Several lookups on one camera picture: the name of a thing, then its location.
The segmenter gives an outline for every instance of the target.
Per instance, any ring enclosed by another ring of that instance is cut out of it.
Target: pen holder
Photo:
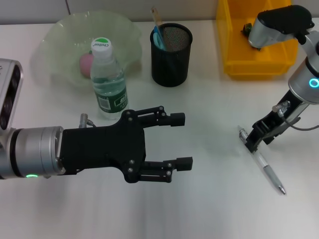
[[[193,41],[191,32],[177,23],[165,23],[160,27],[169,51],[159,49],[151,32],[152,77],[156,83],[165,87],[182,84],[188,73],[190,45]]]

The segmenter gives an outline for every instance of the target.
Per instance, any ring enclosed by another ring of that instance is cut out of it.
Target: plastic bottle
[[[98,105],[105,117],[117,120],[128,108],[124,71],[114,57],[109,39],[96,38],[91,49],[94,56],[91,81]]]

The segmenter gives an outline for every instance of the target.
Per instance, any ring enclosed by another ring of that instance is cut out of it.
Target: ballpoint pen
[[[248,137],[248,133],[246,130],[240,126],[238,126],[239,129],[239,138],[241,141],[245,144],[246,138]],[[276,176],[275,172],[271,168],[271,166],[267,163],[267,161],[264,159],[264,157],[261,155],[261,153],[257,150],[256,152],[252,153],[253,156],[256,158],[258,163],[263,167],[265,173],[269,177],[269,179],[272,181],[273,185],[278,188],[283,194],[286,194],[286,190],[284,189],[283,184],[279,180],[279,178]]]

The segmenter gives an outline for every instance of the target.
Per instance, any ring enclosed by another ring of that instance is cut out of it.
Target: yellow container
[[[224,72],[231,76],[272,76],[286,73],[295,63],[298,41],[289,40],[254,49],[241,30],[258,13],[291,5],[290,0],[219,0],[217,28]]]

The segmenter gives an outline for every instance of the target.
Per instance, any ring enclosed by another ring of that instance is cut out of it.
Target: green label
[[[126,87],[120,93],[114,96],[101,96],[96,94],[99,107],[107,113],[116,113],[123,110],[128,104],[128,95]]]

